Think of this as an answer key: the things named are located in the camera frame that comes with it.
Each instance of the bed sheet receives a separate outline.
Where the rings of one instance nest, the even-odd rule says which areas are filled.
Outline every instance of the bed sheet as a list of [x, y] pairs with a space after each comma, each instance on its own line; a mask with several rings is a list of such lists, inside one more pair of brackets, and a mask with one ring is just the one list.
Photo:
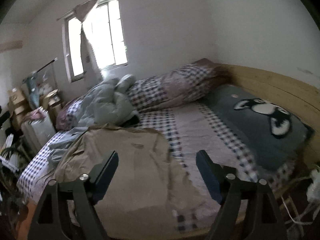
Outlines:
[[[196, 152], [206, 150], [213, 162], [237, 168], [238, 176], [243, 180], [257, 181], [255, 161], [250, 150], [229, 127], [207, 106], [190, 103], [183, 106], [146, 112], [140, 115], [137, 128], [153, 128], [165, 136], [170, 144], [170, 152], [189, 175], [193, 185], [204, 198], [204, 204], [197, 210], [183, 213], [173, 211], [178, 221], [177, 230], [191, 231], [210, 226], [220, 206], [210, 198], [210, 194], [196, 167]], [[34, 184], [39, 180], [39, 171], [47, 165], [50, 154], [48, 144], [59, 140], [65, 132], [58, 132], [36, 155], [20, 176], [17, 183], [25, 198], [34, 198]], [[273, 189], [281, 187], [289, 180], [294, 163], [285, 163], [268, 179]]]

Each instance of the pillow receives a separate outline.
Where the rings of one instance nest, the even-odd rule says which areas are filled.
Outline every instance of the pillow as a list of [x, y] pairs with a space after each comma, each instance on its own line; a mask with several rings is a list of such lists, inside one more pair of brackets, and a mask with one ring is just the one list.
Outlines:
[[127, 93], [139, 112], [147, 112], [196, 101], [229, 80], [226, 68], [204, 58], [167, 74], [139, 80]]
[[288, 110], [233, 85], [222, 85], [202, 102], [252, 151], [257, 170], [276, 171], [313, 134], [312, 128]]
[[73, 128], [72, 124], [76, 118], [75, 114], [81, 102], [82, 100], [80, 98], [76, 98], [68, 102], [59, 112], [56, 121], [57, 131], [69, 131]]

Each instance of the beige jacket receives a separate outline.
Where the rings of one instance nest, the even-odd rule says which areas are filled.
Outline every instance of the beige jacket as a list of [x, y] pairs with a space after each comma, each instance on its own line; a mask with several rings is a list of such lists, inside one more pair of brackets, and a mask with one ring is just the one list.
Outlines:
[[72, 181], [89, 173], [113, 150], [119, 166], [104, 199], [95, 206], [108, 235], [165, 239], [178, 234], [174, 211], [196, 209], [203, 197], [156, 130], [90, 127], [59, 163], [56, 180]]

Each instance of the cartoon face print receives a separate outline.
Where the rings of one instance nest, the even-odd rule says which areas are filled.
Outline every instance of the cartoon face print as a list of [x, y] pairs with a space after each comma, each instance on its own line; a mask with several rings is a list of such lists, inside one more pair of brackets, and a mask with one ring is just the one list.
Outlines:
[[269, 117], [271, 134], [277, 138], [284, 138], [291, 130], [291, 114], [284, 108], [260, 98], [241, 100], [234, 106], [234, 110], [251, 109], [252, 111]]

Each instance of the wooden bed frame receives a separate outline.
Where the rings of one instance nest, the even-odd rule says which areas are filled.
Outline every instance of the wooden bed frame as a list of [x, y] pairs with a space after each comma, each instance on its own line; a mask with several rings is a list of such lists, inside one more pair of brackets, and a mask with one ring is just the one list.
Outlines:
[[[226, 65], [232, 75], [233, 84], [240, 86], [257, 97], [278, 104], [315, 130], [315, 135], [307, 145], [303, 158], [307, 166], [320, 160], [320, 92], [317, 88], [296, 79], [266, 70]], [[28, 218], [20, 224], [19, 237], [24, 239], [28, 232], [36, 205], [29, 203]], [[202, 228], [189, 233], [167, 236], [167, 239], [204, 239], [210, 228]]]

